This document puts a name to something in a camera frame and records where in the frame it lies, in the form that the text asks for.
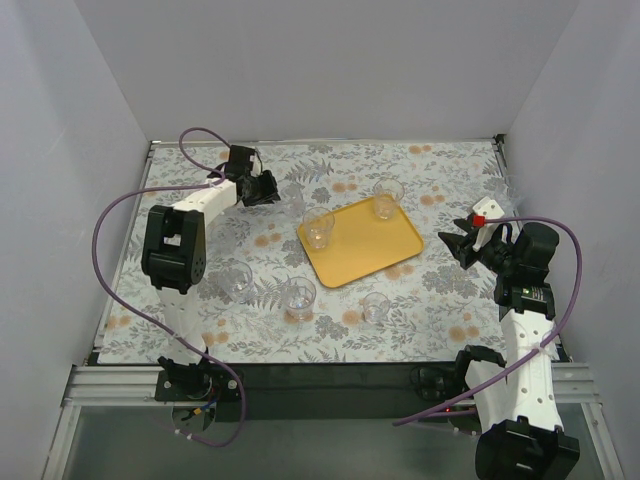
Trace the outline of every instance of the floral tablecloth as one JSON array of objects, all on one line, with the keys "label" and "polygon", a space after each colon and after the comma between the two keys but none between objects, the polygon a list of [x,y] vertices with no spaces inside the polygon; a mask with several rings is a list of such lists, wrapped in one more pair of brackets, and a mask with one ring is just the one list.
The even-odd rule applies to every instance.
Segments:
[{"label": "floral tablecloth", "polygon": [[[223,147],[190,150],[208,165],[228,155]],[[273,144],[260,151],[279,188],[299,185],[307,208],[336,209],[370,196],[379,178],[397,178],[406,189],[402,206],[426,246],[417,257],[328,289],[317,281],[296,236],[300,218],[277,205],[230,209],[209,228],[207,273],[197,287],[202,335],[214,356],[237,363],[435,361],[453,360],[467,343],[504,352],[493,274],[482,266],[465,272],[437,237],[438,231],[456,231],[452,220],[466,216],[475,200],[503,182],[490,142]],[[177,148],[161,146],[146,184],[197,184],[205,176]],[[119,276],[118,294],[158,318],[160,301],[140,267],[146,218],[153,205],[171,205],[186,195],[144,195]],[[232,251],[220,248],[216,232],[231,238]],[[246,305],[231,302],[216,283],[216,271],[234,256],[255,277],[257,295]],[[308,321],[287,317],[280,304],[281,287],[294,276],[317,286]],[[362,299],[374,291],[392,303],[378,326],[362,322]],[[155,363],[168,348],[163,332],[118,305],[105,328],[99,363]]]}]

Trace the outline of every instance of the red object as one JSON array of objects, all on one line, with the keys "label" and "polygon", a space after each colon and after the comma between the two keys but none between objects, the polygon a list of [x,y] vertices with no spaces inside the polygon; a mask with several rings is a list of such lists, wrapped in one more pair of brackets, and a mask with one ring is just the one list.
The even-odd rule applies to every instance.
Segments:
[{"label": "red object", "polygon": [[471,223],[474,227],[484,227],[487,222],[482,215],[476,215],[473,217],[473,220]]}]

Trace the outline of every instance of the gray floor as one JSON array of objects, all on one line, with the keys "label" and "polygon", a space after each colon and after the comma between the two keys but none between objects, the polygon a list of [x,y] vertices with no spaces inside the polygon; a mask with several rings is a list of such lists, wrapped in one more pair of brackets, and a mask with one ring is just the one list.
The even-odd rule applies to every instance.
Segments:
[{"label": "gray floor", "polygon": [[[603,479],[580,406],[560,405],[560,413],[567,433],[580,440],[580,462],[570,478]],[[65,479],[476,478],[476,440],[393,428],[390,420],[249,422],[222,450],[174,436],[158,420],[170,425],[170,410],[83,408]],[[222,438],[233,425],[214,427],[214,438]]]}]

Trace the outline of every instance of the white wall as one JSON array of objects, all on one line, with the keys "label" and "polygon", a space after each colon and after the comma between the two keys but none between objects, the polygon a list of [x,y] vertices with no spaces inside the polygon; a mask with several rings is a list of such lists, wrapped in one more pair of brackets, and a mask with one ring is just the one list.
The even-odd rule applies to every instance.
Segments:
[{"label": "white wall", "polygon": [[[0,477],[39,478],[105,302],[93,224],[146,139],[72,0],[0,2]],[[102,242],[109,275],[130,211]]]},{"label": "white wall", "polygon": [[578,0],[76,3],[148,138],[442,139],[508,130]]},{"label": "white wall", "polygon": [[[584,281],[563,336],[595,372],[627,478],[638,478],[640,398],[640,3],[582,0],[507,136],[525,213],[575,228]],[[568,239],[552,265],[562,309],[573,282]]]}]

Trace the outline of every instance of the yellow tray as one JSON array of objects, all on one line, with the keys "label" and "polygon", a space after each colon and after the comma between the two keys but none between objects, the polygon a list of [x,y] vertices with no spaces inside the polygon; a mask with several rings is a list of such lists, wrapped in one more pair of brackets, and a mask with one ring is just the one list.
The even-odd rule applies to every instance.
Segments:
[{"label": "yellow tray", "polygon": [[341,287],[424,249],[424,240],[402,208],[382,220],[373,211],[373,201],[367,198],[333,211],[336,223],[327,248],[312,248],[304,226],[298,227],[298,238],[325,287]]}]

